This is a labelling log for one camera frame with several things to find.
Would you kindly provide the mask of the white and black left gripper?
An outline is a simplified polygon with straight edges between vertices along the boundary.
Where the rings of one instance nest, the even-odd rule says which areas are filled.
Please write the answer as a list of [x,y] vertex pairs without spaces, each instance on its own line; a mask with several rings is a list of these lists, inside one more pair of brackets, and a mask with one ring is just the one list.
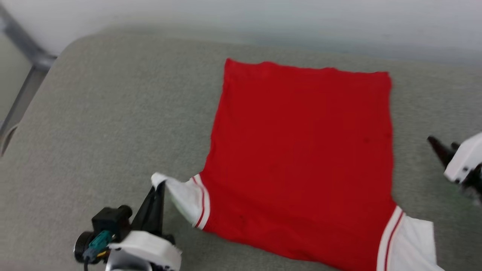
[[152,187],[131,223],[132,231],[108,245],[107,271],[180,271],[181,250],[158,237],[163,230],[164,191],[165,182]]

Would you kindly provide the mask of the red shirt with white sleeves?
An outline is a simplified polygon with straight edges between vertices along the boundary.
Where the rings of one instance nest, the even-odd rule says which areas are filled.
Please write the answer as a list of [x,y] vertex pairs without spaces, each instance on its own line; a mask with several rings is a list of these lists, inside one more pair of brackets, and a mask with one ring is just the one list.
[[160,173],[195,227],[342,271],[444,271],[434,226],[392,199],[388,72],[227,59],[210,151],[180,182]]

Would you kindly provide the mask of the grey metal frame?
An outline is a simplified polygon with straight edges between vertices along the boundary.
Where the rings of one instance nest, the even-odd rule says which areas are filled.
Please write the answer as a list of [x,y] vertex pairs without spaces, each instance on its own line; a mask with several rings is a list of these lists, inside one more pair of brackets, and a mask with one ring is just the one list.
[[0,0],[0,157],[56,56],[43,50]]

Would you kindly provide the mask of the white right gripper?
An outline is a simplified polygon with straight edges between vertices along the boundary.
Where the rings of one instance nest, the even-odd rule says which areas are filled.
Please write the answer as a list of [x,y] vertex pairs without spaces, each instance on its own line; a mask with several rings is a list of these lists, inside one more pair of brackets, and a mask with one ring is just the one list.
[[452,183],[464,182],[470,171],[482,163],[482,132],[462,144],[452,142],[450,146],[434,136],[429,136],[427,141],[445,168],[444,176]]

